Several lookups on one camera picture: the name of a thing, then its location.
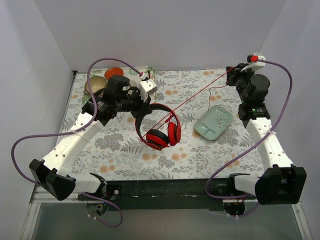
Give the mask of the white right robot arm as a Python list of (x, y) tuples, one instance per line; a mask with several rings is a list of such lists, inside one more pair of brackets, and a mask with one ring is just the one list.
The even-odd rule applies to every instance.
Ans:
[(227, 195), (237, 199), (243, 193), (256, 197), (261, 205), (294, 205), (307, 178), (303, 167), (297, 167), (283, 150), (274, 124), (264, 103), (270, 81), (255, 73), (247, 63), (227, 66), (226, 84), (234, 86), (240, 97), (238, 116), (254, 141), (262, 160), (264, 172), (256, 177), (245, 173), (230, 175), (232, 183), (226, 186)]

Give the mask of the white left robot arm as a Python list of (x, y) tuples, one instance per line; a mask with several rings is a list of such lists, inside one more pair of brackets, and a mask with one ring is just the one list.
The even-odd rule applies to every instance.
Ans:
[(107, 193), (103, 177), (95, 173), (88, 177), (72, 177), (70, 168), (84, 147), (117, 113), (130, 112), (136, 119), (150, 114), (150, 95), (157, 88), (147, 76), (137, 85), (131, 85), (125, 76), (112, 76), (106, 87), (82, 107), (70, 134), (41, 160), (31, 161), (29, 169), (37, 183), (59, 201), (72, 193), (89, 193), (95, 200), (103, 199)]

